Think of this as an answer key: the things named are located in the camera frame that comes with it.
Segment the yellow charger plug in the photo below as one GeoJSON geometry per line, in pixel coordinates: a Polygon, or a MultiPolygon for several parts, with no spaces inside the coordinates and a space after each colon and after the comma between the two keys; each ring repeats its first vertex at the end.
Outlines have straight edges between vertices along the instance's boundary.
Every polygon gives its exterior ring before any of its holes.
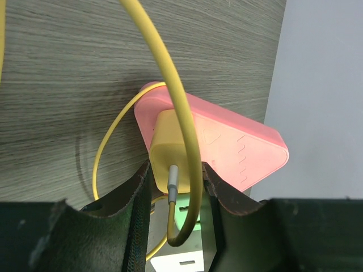
{"type": "Polygon", "coordinates": [[[202,169],[198,138],[194,124],[187,125],[186,133],[193,138],[184,142],[178,116],[173,109],[160,112],[155,124],[154,135],[149,148],[157,188],[168,192],[170,167],[178,167],[178,192],[201,194],[202,169]]]}

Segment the white charger plug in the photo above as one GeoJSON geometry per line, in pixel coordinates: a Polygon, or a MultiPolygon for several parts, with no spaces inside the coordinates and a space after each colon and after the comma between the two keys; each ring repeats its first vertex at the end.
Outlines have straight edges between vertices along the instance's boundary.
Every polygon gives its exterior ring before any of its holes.
{"type": "Polygon", "coordinates": [[[151,264],[156,272],[204,271],[203,251],[153,257],[151,264]]]}

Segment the green charger plug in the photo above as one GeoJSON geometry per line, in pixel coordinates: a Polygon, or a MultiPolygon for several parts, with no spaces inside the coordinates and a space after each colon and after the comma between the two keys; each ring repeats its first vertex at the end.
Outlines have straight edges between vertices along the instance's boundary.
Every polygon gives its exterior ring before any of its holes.
{"type": "Polygon", "coordinates": [[[178,194],[173,188],[168,195],[169,214],[167,235],[174,235],[174,223],[180,231],[178,236],[188,237],[194,231],[201,207],[202,193],[192,192],[188,197],[185,193],[178,194]]]}

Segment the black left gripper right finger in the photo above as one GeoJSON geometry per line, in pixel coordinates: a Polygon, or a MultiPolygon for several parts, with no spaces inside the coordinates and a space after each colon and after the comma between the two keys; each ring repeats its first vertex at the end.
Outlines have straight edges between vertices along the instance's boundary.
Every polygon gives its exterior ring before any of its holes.
{"type": "Polygon", "coordinates": [[[362,200],[255,201],[203,165],[205,271],[361,271],[362,200]]]}

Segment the pink triangular power strip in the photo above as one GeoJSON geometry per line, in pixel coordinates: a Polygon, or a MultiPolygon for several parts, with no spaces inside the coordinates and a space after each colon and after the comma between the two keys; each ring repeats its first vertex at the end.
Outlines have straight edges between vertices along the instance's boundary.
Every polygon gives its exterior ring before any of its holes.
{"type": "MultiPolygon", "coordinates": [[[[149,152],[158,115],[174,106],[165,85],[148,87],[134,115],[149,152]]],[[[289,151],[277,130],[191,94],[187,99],[202,162],[232,187],[243,192],[287,163],[289,151]]]]}

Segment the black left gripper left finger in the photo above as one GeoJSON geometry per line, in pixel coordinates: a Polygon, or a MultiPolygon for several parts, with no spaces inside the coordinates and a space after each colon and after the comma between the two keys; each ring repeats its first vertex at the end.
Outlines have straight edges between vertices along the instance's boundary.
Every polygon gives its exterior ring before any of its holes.
{"type": "Polygon", "coordinates": [[[76,210],[58,202],[1,203],[2,271],[144,271],[151,166],[76,210]]]}

